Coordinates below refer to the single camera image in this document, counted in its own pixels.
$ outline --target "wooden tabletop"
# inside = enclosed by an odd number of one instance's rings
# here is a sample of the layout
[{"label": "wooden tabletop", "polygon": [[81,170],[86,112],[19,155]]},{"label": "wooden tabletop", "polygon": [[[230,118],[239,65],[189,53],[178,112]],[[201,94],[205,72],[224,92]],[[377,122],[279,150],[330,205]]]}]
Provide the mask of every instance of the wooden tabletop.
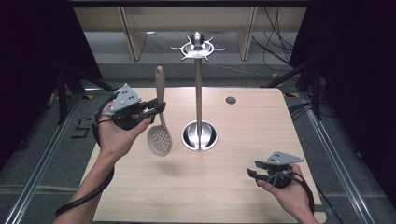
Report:
[{"label": "wooden tabletop", "polygon": [[[134,88],[144,101],[156,98],[154,88]],[[232,96],[236,104],[229,105]],[[196,120],[195,88],[167,88],[164,112],[173,148],[166,157],[154,155],[147,132],[116,165],[94,220],[181,223],[295,223],[270,193],[247,174],[254,161],[275,151],[304,158],[282,93],[278,89],[203,88],[203,120],[219,131],[208,151],[187,149],[182,129]],[[159,125],[159,117],[152,125]],[[86,174],[98,155],[93,150]],[[306,161],[299,163],[321,204]],[[323,212],[315,217],[322,223]]]}]

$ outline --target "round metal base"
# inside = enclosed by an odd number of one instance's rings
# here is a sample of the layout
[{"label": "round metal base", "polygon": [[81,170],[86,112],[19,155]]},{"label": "round metal base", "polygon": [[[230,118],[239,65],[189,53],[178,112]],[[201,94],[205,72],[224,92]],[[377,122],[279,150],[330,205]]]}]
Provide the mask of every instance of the round metal base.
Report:
[{"label": "round metal base", "polygon": [[193,121],[184,127],[181,132],[181,140],[184,146],[194,151],[206,151],[212,148],[219,139],[219,132],[211,123],[202,121],[202,134],[199,138],[197,133],[197,121]]}]

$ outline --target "metal pole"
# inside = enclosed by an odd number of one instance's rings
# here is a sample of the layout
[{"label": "metal pole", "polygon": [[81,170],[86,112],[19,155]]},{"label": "metal pole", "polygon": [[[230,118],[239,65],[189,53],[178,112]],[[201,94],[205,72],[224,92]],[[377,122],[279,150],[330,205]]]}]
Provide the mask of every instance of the metal pole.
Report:
[{"label": "metal pole", "polygon": [[197,111],[198,148],[201,148],[202,135],[202,59],[195,59],[195,94]]}]

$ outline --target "floor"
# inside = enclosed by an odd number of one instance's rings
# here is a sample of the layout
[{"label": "floor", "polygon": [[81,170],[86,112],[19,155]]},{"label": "floor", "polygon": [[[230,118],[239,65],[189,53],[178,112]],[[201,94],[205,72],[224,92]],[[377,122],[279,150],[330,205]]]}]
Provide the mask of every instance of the floor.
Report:
[{"label": "floor", "polygon": [[[153,87],[149,77],[157,65],[163,65],[169,86],[193,86],[192,61],[180,61],[182,55],[170,49],[187,43],[189,33],[154,33],[148,36],[141,58],[132,62],[123,33],[86,33],[92,52],[104,76],[104,80],[114,86],[129,80],[132,86]],[[276,76],[282,76],[291,68],[268,51],[252,42],[247,61],[241,61],[234,33],[204,33],[205,38],[213,36],[211,43],[217,51],[208,57],[204,69],[209,75],[204,77],[204,86],[242,86],[259,88]],[[253,36],[266,45],[264,33]],[[291,45],[296,34],[282,34]],[[278,40],[268,48],[287,60],[287,53],[280,47]],[[310,105],[310,92],[297,92],[294,84],[298,76],[278,86],[285,93],[285,102],[290,108],[296,132],[300,138],[306,160],[325,204],[328,215],[326,223],[391,223],[396,220],[396,212],[386,195],[371,175],[364,160],[354,154],[357,149],[348,138],[347,132],[337,120],[336,113],[326,104],[325,90],[321,99],[321,121],[317,121]],[[95,88],[85,83],[86,88]],[[82,118],[90,117],[90,110],[97,107],[104,95],[92,99],[84,97],[76,102],[72,118],[64,127],[64,133],[55,146],[53,134],[60,132],[57,125],[59,108],[56,99],[44,111],[37,124],[26,139],[28,147],[16,151],[0,173],[0,221],[6,221],[10,210],[20,200],[30,184],[33,194],[21,207],[20,223],[51,223],[53,211],[62,205],[76,190],[84,171],[84,165],[91,155],[80,147],[92,148],[94,139],[89,129],[78,125]],[[46,156],[47,163],[42,161]],[[37,171],[38,164],[42,171]]]}]

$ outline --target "metal stand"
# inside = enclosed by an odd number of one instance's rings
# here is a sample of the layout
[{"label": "metal stand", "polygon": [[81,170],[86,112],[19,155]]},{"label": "metal stand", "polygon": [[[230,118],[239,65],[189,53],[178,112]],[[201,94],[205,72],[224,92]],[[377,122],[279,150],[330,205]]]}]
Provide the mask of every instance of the metal stand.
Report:
[{"label": "metal stand", "polygon": [[189,123],[184,127],[181,133],[181,139],[183,144],[195,151],[205,151],[212,148],[219,139],[218,130],[211,123],[202,121],[202,59],[208,61],[207,56],[213,53],[215,49],[213,45],[208,41],[204,41],[204,37],[196,32],[191,38],[189,43],[185,44],[178,49],[184,55],[185,60],[187,58],[194,59],[195,63],[195,94],[196,94],[196,113],[197,120]]}]

